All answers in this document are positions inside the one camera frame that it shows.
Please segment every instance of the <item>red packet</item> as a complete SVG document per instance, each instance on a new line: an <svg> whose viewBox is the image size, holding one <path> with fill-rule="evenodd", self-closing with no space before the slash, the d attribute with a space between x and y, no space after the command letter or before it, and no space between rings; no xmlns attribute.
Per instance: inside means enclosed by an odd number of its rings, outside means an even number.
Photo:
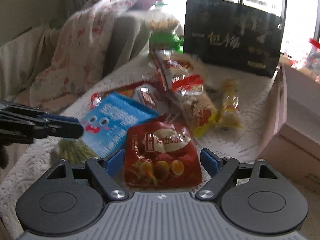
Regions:
<svg viewBox="0 0 320 240"><path fill-rule="evenodd" d="M157 111L159 113L158 120L164 121L167 119L169 113L171 113L171 104L160 92L161 89L159 89L159 86L160 83L141 81L114 90L95 93L91 96L91 109L94 109L107 95L115 91Z"/></svg>
<svg viewBox="0 0 320 240"><path fill-rule="evenodd" d="M189 130L178 124L149 122L128 130L125 181L133 188L175 188L202 182Z"/></svg>

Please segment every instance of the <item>cardboard box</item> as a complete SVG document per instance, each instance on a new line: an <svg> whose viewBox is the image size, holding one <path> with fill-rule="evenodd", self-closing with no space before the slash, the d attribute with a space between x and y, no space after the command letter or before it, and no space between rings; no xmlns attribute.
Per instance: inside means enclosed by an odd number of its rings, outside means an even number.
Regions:
<svg viewBox="0 0 320 240"><path fill-rule="evenodd" d="M269 93L259 158L320 194L320 85L283 66Z"/></svg>

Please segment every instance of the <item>black circular pad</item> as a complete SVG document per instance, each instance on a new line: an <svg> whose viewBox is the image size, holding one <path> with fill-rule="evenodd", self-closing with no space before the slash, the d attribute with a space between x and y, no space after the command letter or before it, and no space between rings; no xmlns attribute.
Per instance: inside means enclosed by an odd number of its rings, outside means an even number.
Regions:
<svg viewBox="0 0 320 240"><path fill-rule="evenodd" d="M49 213L63 213L73 208L76 200L76 197L68 192L51 192L40 199L39 206Z"/></svg>
<svg viewBox="0 0 320 240"><path fill-rule="evenodd" d="M281 195L270 191L253 193L249 196L248 202L255 210L266 213L277 212L285 205L285 200Z"/></svg>
<svg viewBox="0 0 320 240"><path fill-rule="evenodd" d="M236 226L269 235L295 230L308 214L308 203L285 179L250 179L228 190L221 209Z"/></svg>
<svg viewBox="0 0 320 240"><path fill-rule="evenodd" d="M65 179L38 182L16 205L22 227L36 234L58 236L76 232L93 223L103 210L103 200L93 188Z"/></svg>

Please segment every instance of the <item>gray gripper base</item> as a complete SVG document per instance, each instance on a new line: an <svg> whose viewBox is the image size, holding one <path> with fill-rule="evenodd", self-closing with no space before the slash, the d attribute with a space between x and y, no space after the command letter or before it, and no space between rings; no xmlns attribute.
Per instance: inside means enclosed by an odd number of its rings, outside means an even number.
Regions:
<svg viewBox="0 0 320 240"><path fill-rule="evenodd" d="M306 240L297 232L263 237L247 234L221 216L217 207L181 193L134 193L111 203L90 228L70 236L43 237L25 232L20 240Z"/></svg>

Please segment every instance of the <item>food illustration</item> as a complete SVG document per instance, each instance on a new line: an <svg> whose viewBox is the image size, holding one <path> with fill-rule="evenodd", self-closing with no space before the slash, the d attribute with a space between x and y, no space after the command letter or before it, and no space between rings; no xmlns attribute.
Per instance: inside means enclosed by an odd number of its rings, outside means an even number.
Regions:
<svg viewBox="0 0 320 240"><path fill-rule="evenodd" d="M202 106L197 101L191 104L191 114L195 119L195 126L204 126L209 122L211 111L209 108Z"/></svg>
<svg viewBox="0 0 320 240"><path fill-rule="evenodd" d="M153 165L152 163L145 161L139 165L139 173L138 175L141 176L143 179L146 180L153 180L155 186L157 185L157 180L153 175Z"/></svg>
<svg viewBox="0 0 320 240"><path fill-rule="evenodd" d="M174 176L181 176L184 171L184 165L181 161L174 160L171 163L171 171Z"/></svg>
<svg viewBox="0 0 320 240"><path fill-rule="evenodd" d="M159 181L166 179L169 176L170 166L165 161L158 161L155 165L155 177Z"/></svg>

